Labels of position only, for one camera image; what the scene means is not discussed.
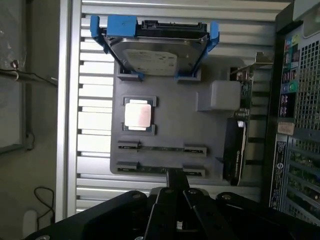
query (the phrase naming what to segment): screw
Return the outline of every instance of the screw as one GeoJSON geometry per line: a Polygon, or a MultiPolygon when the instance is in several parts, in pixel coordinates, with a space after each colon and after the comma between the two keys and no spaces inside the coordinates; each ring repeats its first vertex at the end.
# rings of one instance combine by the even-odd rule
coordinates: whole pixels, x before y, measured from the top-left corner
{"type": "Polygon", "coordinates": [[[230,200],[230,199],[231,199],[231,196],[226,194],[226,195],[223,195],[222,198],[223,198],[224,200],[230,200]]]}
{"type": "Polygon", "coordinates": [[[50,236],[43,235],[43,236],[38,237],[36,240],[50,240],[50,236]]]}
{"type": "Polygon", "coordinates": [[[191,194],[196,194],[198,191],[196,190],[196,189],[190,189],[189,190],[189,193],[191,193],[191,194]]]}

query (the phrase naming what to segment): power cord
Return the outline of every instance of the power cord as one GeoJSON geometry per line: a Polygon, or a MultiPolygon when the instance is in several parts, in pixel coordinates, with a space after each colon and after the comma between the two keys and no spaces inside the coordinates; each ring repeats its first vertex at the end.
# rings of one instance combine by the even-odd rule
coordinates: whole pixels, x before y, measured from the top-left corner
{"type": "Polygon", "coordinates": [[[49,187],[45,187],[45,186],[38,186],[33,190],[33,194],[36,197],[36,199],[39,200],[40,203],[42,203],[43,205],[45,205],[48,210],[43,213],[42,215],[40,215],[37,219],[36,219],[36,225],[37,225],[37,230],[39,230],[39,222],[40,219],[42,219],[44,216],[46,216],[48,213],[52,212],[52,217],[50,219],[50,224],[54,224],[55,223],[55,219],[56,219],[56,212],[54,210],[54,204],[55,204],[55,192],[49,188],[49,187]],[[42,200],[42,198],[39,196],[38,194],[38,190],[47,190],[50,191],[52,196],[51,196],[51,205],[49,205],[48,203],[46,203],[44,200],[42,200]]]}
{"type": "Polygon", "coordinates": [[[51,85],[54,85],[55,87],[57,86],[53,82],[51,82],[48,79],[45,79],[45,78],[39,76],[38,74],[36,74],[34,72],[26,72],[26,71],[20,71],[20,70],[17,70],[17,69],[2,69],[2,68],[0,68],[0,71],[2,71],[2,72],[16,72],[17,74],[32,75],[32,76],[37,77],[38,79],[41,79],[42,81],[45,81],[45,82],[47,82],[47,83],[49,83],[51,85]]]}

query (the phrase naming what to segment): bolt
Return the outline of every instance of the bolt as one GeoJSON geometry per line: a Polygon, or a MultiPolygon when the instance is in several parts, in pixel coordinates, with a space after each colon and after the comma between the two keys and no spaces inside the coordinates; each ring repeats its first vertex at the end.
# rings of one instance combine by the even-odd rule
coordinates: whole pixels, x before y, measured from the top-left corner
{"type": "Polygon", "coordinates": [[[133,197],[134,199],[138,199],[138,198],[140,198],[140,194],[134,194],[132,197],[133,197]]]}
{"type": "Polygon", "coordinates": [[[196,190],[196,189],[190,189],[189,190],[189,193],[191,193],[191,194],[196,194],[198,191],[196,190]]]}
{"type": "Polygon", "coordinates": [[[35,239],[35,240],[50,240],[50,236],[48,236],[48,235],[43,235],[43,236],[38,237],[38,238],[35,239]]]}
{"type": "Polygon", "coordinates": [[[223,195],[222,198],[223,198],[224,200],[230,200],[230,199],[231,199],[231,196],[226,194],[226,195],[223,195]]]}

